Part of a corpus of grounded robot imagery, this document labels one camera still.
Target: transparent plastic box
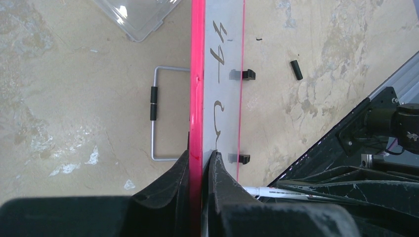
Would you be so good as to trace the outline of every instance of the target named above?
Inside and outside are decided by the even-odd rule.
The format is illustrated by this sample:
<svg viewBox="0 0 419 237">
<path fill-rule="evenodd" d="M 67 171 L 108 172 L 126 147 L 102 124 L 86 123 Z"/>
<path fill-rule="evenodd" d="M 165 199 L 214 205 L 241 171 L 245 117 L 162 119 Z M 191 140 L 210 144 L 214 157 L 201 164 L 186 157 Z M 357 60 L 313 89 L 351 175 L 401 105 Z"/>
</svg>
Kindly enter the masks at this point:
<svg viewBox="0 0 419 237">
<path fill-rule="evenodd" d="M 136 42 L 163 24 L 181 0 L 94 0 Z"/>
</svg>

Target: stained concrete surface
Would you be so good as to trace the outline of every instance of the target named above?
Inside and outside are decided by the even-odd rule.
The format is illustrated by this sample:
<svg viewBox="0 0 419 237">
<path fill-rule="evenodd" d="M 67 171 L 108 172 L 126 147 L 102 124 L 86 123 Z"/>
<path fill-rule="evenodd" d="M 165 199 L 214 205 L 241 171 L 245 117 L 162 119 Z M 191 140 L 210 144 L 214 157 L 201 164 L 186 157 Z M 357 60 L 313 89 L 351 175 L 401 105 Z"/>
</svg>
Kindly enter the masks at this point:
<svg viewBox="0 0 419 237">
<path fill-rule="evenodd" d="M 266 185 L 419 50 L 411 1 L 247 1 L 243 185 Z M 158 65 L 189 67 L 190 1 L 131 42 L 93 1 L 0 1 L 0 203 L 130 195 L 173 162 L 150 159 Z M 289 62 L 304 76 L 296 81 Z M 157 151 L 181 154 L 189 76 L 163 72 Z"/>
</svg>

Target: white paint patch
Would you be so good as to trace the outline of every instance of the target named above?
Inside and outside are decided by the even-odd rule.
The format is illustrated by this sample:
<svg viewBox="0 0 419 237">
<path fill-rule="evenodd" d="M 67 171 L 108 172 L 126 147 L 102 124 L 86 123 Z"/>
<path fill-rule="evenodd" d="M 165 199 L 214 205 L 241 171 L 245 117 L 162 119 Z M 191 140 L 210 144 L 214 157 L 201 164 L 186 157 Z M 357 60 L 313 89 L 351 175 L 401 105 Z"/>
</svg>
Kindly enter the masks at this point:
<svg viewBox="0 0 419 237">
<path fill-rule="evenodd" d="M 93 153 L 90 154 L 90 159 L 85 164 L 97 164 L 97 159 L 99 158 L 99 151 L 97 150 L 97 146 L 94 146 Z"/>
<path fill-rule="evenodd" d="M 419 136 L 417 136 L 416 134 L 414 134 L 414 133 L 409 133 L 409 132 L 407 132 L 407 137 L 408 137 L 409 139 L 413 139 L 415 142 L 417 142 L 417 141 L 418 141 L 418 138 L 419 138 Z"/>
<path fill-rule="evenodd" d="M 73 172 L 73 170 L 79 169 L 80 165 L 81 165 L 81 163 L 78 163 L 78 164 L 62 164 L 62 165 L 57 166 L 55 168 L 55 170 L 53 170 L 49 175 L 54 176 L 54 175 L 57 175 L 59 172 L 61 172 L 63 174 L 69 174 L 69 173 Z"/>
<path fill-rule="evenodd" d="M 135 185 L 134 185 L 134 183 L 130 179 L 128 179 L 125 182 L 124 189 L 125 190 L 135 189 Z"/>
</svg>

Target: pink border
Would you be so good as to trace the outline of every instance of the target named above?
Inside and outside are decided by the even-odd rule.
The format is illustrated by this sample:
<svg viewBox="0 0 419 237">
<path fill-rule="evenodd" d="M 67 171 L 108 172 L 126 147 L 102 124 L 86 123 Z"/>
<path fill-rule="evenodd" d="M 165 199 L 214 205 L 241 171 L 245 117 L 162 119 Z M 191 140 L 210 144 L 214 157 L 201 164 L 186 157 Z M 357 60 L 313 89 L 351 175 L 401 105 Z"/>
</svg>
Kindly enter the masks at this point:
<svg viewBox="0 0 419 237">
<path fill-rule="evenodd" d="M 205 0 L 192 0 L 189 197 L 191 236 L 201 235 Z"/>
<path fill-rule="evenodd" d="M 243 32 L 242 32 L 242 71 L 245 58 L 245 10 L 246 0 L 243 0 Z M 239 108 L 239 147 L 237 148 L 237 176 L 236 180 L 239 182 L 239 154 L 240 154 L 240 134 L 242 129 L 242 90 L 243 90 L 243 74 L 240 78 L 240 108 Z"/>
</svg>

